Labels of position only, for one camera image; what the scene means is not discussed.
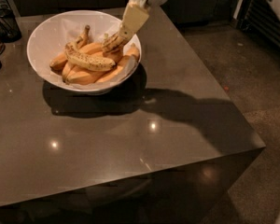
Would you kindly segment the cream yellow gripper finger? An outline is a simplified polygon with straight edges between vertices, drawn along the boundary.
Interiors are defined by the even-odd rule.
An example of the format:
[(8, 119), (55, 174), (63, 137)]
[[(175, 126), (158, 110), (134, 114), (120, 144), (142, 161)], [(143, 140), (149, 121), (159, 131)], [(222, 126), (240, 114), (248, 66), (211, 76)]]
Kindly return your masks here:
[(129, 0), (119, 26), (119, 37), (129, 41), (149, 18), (147, 0)]

